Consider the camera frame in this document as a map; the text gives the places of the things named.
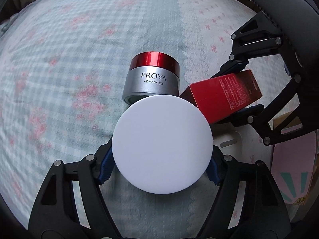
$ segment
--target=white round lid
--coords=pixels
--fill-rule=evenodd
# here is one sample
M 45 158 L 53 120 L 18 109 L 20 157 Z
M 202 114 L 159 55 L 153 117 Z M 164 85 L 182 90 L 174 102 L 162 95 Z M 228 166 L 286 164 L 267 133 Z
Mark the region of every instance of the white round lid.
M 191 186 L 205 172 L 213 135 L 193 104 L 176 96 L 154 95 L 122 114 L 112 151 L 119 171 L 131 184 L 168 194 Z

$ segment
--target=red box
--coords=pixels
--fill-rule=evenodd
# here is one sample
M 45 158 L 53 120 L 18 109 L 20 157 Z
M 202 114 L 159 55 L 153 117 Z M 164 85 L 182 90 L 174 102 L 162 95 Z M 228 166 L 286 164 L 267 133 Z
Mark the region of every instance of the red box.
M 216 123 L 262 97 L 250 70 L 190 84 L 180 95 L 194 104 L 209 124 Z

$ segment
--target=metallic red lid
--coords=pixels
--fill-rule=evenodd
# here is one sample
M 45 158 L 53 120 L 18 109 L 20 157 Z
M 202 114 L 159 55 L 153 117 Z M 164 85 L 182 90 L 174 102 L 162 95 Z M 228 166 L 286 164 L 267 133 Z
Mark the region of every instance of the metallic red lid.
M 131 61 L 130 70 L 144 66 L 164 68 L 176 74 L 178 78 L 180 75 L 180 66 L 178 62 L 171 56 L 161 52 L 150 51 L 136 55 Z

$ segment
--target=blue gripper pad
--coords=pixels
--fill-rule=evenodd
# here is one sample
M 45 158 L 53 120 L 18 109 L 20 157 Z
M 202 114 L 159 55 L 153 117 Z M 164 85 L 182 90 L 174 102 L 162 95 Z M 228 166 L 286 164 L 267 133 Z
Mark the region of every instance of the blue gripper pad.
M 100 184 L 103 184 L 110 178 L 114 166 L 115 161 L 113 157 L 112 147 L 110 147 L 101 163 L 100 175 L 98 177 L 98 181 L 100 182 Z
M 210 181 L 214 182 L 216 186 L 219 186 L 221 179 L 218 176 L 217 164 L 212 156 L 211 161 L 206 169 L 206 174 Z

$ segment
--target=bed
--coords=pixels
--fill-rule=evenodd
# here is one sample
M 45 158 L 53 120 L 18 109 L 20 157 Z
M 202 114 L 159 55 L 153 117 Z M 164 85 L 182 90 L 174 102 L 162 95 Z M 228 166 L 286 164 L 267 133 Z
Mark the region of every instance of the bed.
M 56 159 L 77 161 L 112 136 L 127 108 L 122 90 L 136 54 L 174 57 L 183 91 L 219 71 L 231 51 L 230 35 L 253 15 L 236 0 L 36 0 L 3 24 L 0 193 L 22 225 L 28 226 Z M 290 80 L 279 55 L 253 59 L 246 68 L 263 94 L 256 104 L 268 105 Z M 297 105 L 294 98 L 280 114 Z M 270 167 L 272 147 L 264 146 L 252 127 L 212 129 L 239 132 L 239 160 L 263 160 Z M 88 226 L 74 186 L 81 223 Z M 117 169 L 101 190 L 119 231 L 132 238 L 194 237 L 217 193 L 204 174 L 178 193 L 149 194 Z

